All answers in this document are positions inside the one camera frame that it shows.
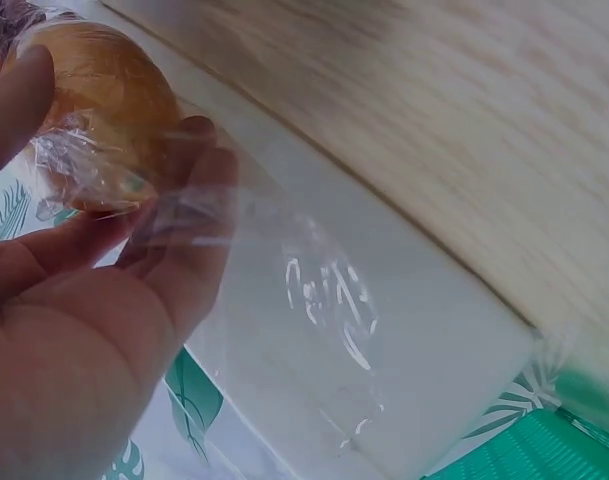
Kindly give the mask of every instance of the tropical leaf pattern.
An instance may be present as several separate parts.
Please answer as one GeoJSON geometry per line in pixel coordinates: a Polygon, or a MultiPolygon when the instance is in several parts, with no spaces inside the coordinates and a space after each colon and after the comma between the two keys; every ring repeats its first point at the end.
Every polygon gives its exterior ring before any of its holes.
{"type": "Polygon", "coordinates": [[[101,480],[143,480],[144,460],[140,449],[131,440],[124,451],[112,463],[111,468],[101,480]]]}
{"type": "Polygon", "coordinates": [[[497,402],[478,420],[464,439],[488,441],[533,410],[556,410],[560,401],[555,395],[565,355],[540,343],[530,364],[515,378],[497,402]]]}
{"type": "Polygon", "coordinates": [[[53,226],[59,227],[64,222],[66,222],[69,218],[73,218],[78,213],[79,212],[77,210],[70,210],[70,209],[62,210],[60,213],[55,215],[55,217],[53,217],[53,226]]]}
{"type": "Polygon", "coordinates": [[[217,417],[224,397],[185,349],[175,359],[165,380],[177,429],[208,463],[204,435],[217,417]]]}
{"type": "Polygon", "coordinates": [[[18,180],[1,192],[0,240],[10,240],[20,234],[30,204],[31,196],[18,180]]]}

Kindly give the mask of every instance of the green container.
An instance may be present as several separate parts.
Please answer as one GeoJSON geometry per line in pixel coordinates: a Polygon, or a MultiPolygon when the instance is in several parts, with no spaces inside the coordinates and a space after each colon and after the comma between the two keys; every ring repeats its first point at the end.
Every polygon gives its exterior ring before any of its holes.
{"type": "Polygon", "coordinates": [[[609,448],[561,415],[536,410],[430,480],[605,480],[609,448]]]}

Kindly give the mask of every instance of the wood grain surface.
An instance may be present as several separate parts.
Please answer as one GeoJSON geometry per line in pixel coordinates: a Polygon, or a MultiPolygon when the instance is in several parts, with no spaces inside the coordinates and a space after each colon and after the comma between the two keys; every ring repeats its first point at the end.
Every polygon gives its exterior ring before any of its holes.
{"type": "Polygon", "coordinates": [[[609,335],[609,0],[105,3],[322,147],[543,331],[609,335]]]}

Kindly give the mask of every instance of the plastic bag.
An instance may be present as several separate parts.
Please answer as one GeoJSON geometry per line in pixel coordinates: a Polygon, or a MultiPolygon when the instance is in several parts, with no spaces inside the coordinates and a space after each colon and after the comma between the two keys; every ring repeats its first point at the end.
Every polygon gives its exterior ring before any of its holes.
{"type": "MultiPolygon", "coordinates": [[[[21,50],[23,42],[53,25],[83,22],[57,9],[31,9],[27,14],[30,18],[1,32],[1,54],[21,50]]],[[[101,72],[82,69],[80,75],[78,81],[105,81],[114,87],[115,79],[102,78],[101,72]]],[[[58,76],[56,88],[61,90],[69,80],[58,76]]],[[[184,116],[201,113],[190,104],[180,107],[184,116]]],[[[80,195],[85,195],[84,206],[88,206],[90,198],[113,213],[128,211],[157,196],[153,217],[147,228],[140,229],[131,239],[133,244],[231,246],[220,297],[208,321],[193,336],[191,353],[226,392],[232,405],[243,403],[246,412],[264,417],[271,426],[264,434],[273,434],[273,443],[304,434],[305,430],[320,439],[309,446],[309,451],[298,454],[297,465],[290,465],[297,475],[305,473],[309,477],[317,471],[318,478],[322,478],[324,463],[347,451],[358,457],[351,461],[362,466],[364,472],[374,468],[357,452],[355,441],[386,405],[369,358],[369,343],[379,318],[365,283],[341,247],[313,218],[290,202],[286,192],[221,129],[217,131],[217,145],[235,152],[240,164],[237,188],[177,188],[175,184],[158,188],[164,179],[154,182],[138,169],[138,159],[131,158],[133,152],[141,152],[139,144],[135,144],[150,141],[155,148],[166,148],[176,141],[191,141],[190,134],[174,129],[165,129],[161,134],[159,129],[140,129],[138,136],[129,138],[131,143],[101,143],[96,140],[96,133],[104,125],[98,127],[86,121],[94,114],[88,105],[72,109],[54,127],[43,128],[24,152],[24,158],[13,162],[33,195],[41,199],[38,215],[53,216],[76,205],[80,195]],[[143,139],[142,131],[148,137],[143,139]],[[54,175],[65,187],[55,195],[54,175]],[[112,184],[105,189],[107,175],[126,178],[129,186],[139,183],[135,193],[143,193],[142,199],[125,197],[124,190],[112,184]],[[212,235],[208,227],[213,224],[227,228],[234,225],[233,238],[212,235]]],[[[132,128],[116,124],[113,117],[104,118],[110,119],[108,127],[120,132],[132,128]]],[[[103,130],[103,138],[112,138],[108,127],[103,130]]],[[[161,162],[170,159],[164,156],[161,162]]],[[[188,418],[199,421],[194,415],[188,418]]],[[[205,452],[217,451],[213,445],[209,448],[208,437],[204,442],[205,452]]],[[[299,447],[285,446],[287,451],[295,448],[299,447]]]]}

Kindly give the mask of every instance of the round bread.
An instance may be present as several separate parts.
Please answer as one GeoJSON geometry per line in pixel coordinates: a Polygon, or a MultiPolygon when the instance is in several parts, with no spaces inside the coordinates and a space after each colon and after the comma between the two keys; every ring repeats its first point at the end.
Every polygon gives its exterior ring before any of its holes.
{"type": "Polygon", "coordinates": [[[44,200],[91,212],[120,211],[157,194],[164,134],[180,112],[160,70],[132,40],[84,20],[23,32],[4,69],[32,45],[55,65],[55,99],[24,161],[44,200]]]}

